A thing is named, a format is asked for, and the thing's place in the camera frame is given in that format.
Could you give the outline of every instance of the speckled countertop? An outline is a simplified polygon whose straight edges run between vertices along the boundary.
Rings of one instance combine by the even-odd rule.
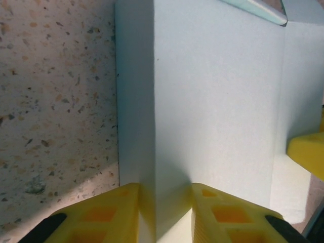
[[[0,242],[118,186],[111,0],[0,0]]]

